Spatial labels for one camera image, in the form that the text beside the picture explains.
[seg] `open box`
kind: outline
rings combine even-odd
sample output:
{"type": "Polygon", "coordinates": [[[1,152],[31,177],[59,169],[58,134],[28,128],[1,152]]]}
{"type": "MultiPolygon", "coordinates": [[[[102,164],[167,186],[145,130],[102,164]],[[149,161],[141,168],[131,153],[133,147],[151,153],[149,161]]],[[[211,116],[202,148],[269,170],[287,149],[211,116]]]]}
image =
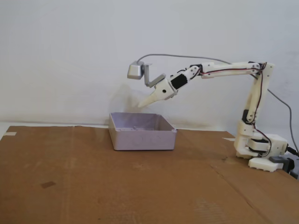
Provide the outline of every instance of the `open box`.
{"type": "Polygon", "coordinates": [[[115,150],[173,150],[177,130],[154,113],[111,113],[109,132],[115,150]]]}

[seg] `brown cardboard sheet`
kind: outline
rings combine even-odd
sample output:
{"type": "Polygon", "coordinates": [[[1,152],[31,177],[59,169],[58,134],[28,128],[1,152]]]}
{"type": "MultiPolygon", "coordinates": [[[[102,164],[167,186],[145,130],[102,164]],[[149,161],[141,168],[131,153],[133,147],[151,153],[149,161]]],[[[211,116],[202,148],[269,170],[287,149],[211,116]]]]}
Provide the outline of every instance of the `brown cardboard sheet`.
{"type": "Polygon", "coordinates": [[[108,129],[11,126],[0,224],[299,223],[299,183],[251,169],[227,132],[179,130],[174,151],[114,151],[108,129]]]}

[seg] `wire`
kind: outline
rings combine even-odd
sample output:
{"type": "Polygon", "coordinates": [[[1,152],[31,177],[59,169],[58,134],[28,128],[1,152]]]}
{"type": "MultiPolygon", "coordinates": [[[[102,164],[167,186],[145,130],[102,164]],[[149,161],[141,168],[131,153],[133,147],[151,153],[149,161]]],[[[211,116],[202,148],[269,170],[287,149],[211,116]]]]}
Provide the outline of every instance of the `wire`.
{"type": "Polygon", "coordinates": [[[260,88],[260,97],[258,99],[258,103],[256,105],[256,111],[254,112],[254,117],[252,119],[252,121],[249,123],[249,124],[252,124],[255,122],[256,120],[256,112],[258,110],[258,106],[260,105],[260,102],[261,102],[261,98],[262,98],[262,90],[263,90],[263,70],[266,68],[266,65],[267,65],[267,62],[263,64],[263,67],[261,69],[261,88],[260,88]]]}
{"type": "Polygon", "coordinates": [[[148,57],[148,56],[170,56],[170,57],[187,57],[187,58],[201,58],[201,59],[208,59],[208,60],[214,60],[214,61],[218,61],[218,62],[223,62],[223,63],[226,63],[226,64],[230,64],[229,62],[226,62],[226,61],[223,61],[223,60],[220,60],[220,59],[216,59],[216,58],[212,58],[212,57],[200,57],[200,56],[184,56],[184,55],[169,55],[169,54],[149,54],[149,55],[145,55],[145,56],[142,56],[141,58],[139,58],[137,60],[137,63],[145,58],[145,57],[148,57]]]}
{"type": "Polygon", "coordinates": [[[220,69],[220,70],[213,70],[213,71],[208,71],[208,72],[201,72],[201,74],[209,74],[209,73],[213,73],[213,72],[231,71],[231,70],[258,70],[258,71],[262,71],[263,69],[257,69],[257,68],[250,68],[250,69],[220,69]]]}
{"type": "MultiPolygon", "coordinates": [[[[180,70],[180,71],[186,71],[186,70],[182,69],[182,70],[180,70]]],[[[177,73],[179,73],[180,71],[177,71],[177,73]]]]}
{"type": "MultiPolygon", "coordinates": [[[[186,58],[201,58],[201,59],[208,59],[208,60],[214,60],[214,61],[218,61],[218,62],[223,62],[223,63],[226,63],[226,64],[232,64],[230,62],[226,62],[226,61],[223,61],[223,60],[220,60],[220,59],[217,59],[217,58],[212,58],[212,57],[200,57],[200,56],[184,56],[184,55],[169,55],[169,54],[148,54],[148,55],[145,55],[145,56],[142,56],[141,58],[139,58],[137,60],[137,62],[139,62],[141,59],[145,58],[145,57],[148,57],[148,56],[170,56],[170,57],[186,57],[186,58]]],[[[292,130],[292,109],[291,107],[286,103],[284,102],[282,99],[280,99],[278,96],[276,96],[271,90],[268,89],[268,91],[276,98],[278,99],[281,103],[283,103],[284,105],[286,105],[288,108],[289,108],[289,111],[290,111],[290,131],[291,131],[291,137],[292,137],[292,141],[294,143],[294,146],[296,148],[296,151],[299,153],[299,150],[298,150],[298,147],[296,145],[296,142],[295,142],[295,139],[294,139],[294,136],[293,136],[293,130],[292,130]]]]}
{"type": "Polygon", "coordinates": [[[264,136],[264,137],[269,141],[269,143],[270,143],[270,149],[269,149],[269,151],[267,152],[267,154],[266,154],[266,155],[261,155],[261,154],[259,154],[261,157],[265,157],[265,156],[269,155],[269,153],[270,153],[270,151],[271,151],[271,148],[272,148],[272,142],[271,142],[271,140],[270,140],[270,139],[269,139],[263,132],[261,132],[260,130],[258,130],[258,129],[256,128],[256,125],[255,125],[255,124],[252,124],[252,126],[253,126],[254,129],[256,129],[257,132],[259,132],[260,134],[262,134],[262,136],[264,136]]]}
{"type": "Polygon", "coordinates": [[[299,150],[298,150],[298,147],[296,145],[296,142],[295,142],[295,139],[294,139],[294,135],[293,135],[293,128],[292,128],[292,109],[291,107],[285,102],[283,101],[282,99],[280,99],[278,96],[276,96],[271,90],[268,89],[268,92],[271,93],[276,99],[278,99],[281,103],[283,103],[284,105],[286,105],[288,108],[289,108],[289,111],[290,111],[290,124],[289,124],[289,127],[290,127],[290,132],[291,132],[291,138],[292,138],[292,141],[294,143],[294,146],[296,148],[296,151],[297,153],[299,154],[299,150]]]}
{"type": "Polygon", "coordinates": [[[199,74],[199,72],[200,72],[200,68],[197,69],[196,73],[190,79],[193,79],[194,77],[196,77],[197,74],[199,74]]]}

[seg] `black connector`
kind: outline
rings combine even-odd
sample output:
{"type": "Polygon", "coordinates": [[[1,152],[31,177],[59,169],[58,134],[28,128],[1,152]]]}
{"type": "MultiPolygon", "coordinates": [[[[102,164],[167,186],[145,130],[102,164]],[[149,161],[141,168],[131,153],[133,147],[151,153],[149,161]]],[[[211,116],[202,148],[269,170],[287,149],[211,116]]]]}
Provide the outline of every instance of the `black connector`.
{"type": "Polygon", "coordinates": [[[242,121],[244,121],[244,123],[246,125],[250,125],[251,123],[247,120],[247,114],[248,114],[249,110],[244,110],[243,111],[243,115],[242,115],[242,121]]]}
{"type": "Polygon", "coordinates": [[[299,157],[299,154],[298,154],[298,152],[297,152],[295,149],[293,149],[292,147],[289,147],[289,144],[287,145],[287,147],[286,147],[286,150],[285,150],[285,151],[288,151],[289,153],[292,153],[293,155],[295,155],[295,156],[299,157]]]}

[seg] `robotic arm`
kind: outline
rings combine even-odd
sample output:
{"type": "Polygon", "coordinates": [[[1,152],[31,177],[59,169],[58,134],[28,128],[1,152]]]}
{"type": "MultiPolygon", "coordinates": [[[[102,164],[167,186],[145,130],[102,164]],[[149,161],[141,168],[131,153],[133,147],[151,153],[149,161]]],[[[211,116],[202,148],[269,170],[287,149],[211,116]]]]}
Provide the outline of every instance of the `robotic arm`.
{"type": "Polygon", "coordinates": [[[146,86],[155,87],[151,95],[138,105],[143,107],[158,100],[174,97],[180,88],[187,85],[196,76],[214,78],[254,74],[256,79],[251,87],[242,119],[238,123],[234,147],[236,156],[250,159],[250,167],[273,172],[278,168],[286,169],[287,167],[285,164],[288,164],[288,160],[282,161],[280,158],[283,157],[279,157],[279,155],[284,155],[288,147],[287,141],[275,134],[266,135],[255,125],[267,93],[273,68],[274,65],[270,63],[248,62],[218,65],[209,62],[191,65],[190,68],[171,75],[169,80],[165,74],[162,74],[150,82],[149,65],[139,61],[130,65],[128,78],[141,79],[144,75],[146,86]]]}

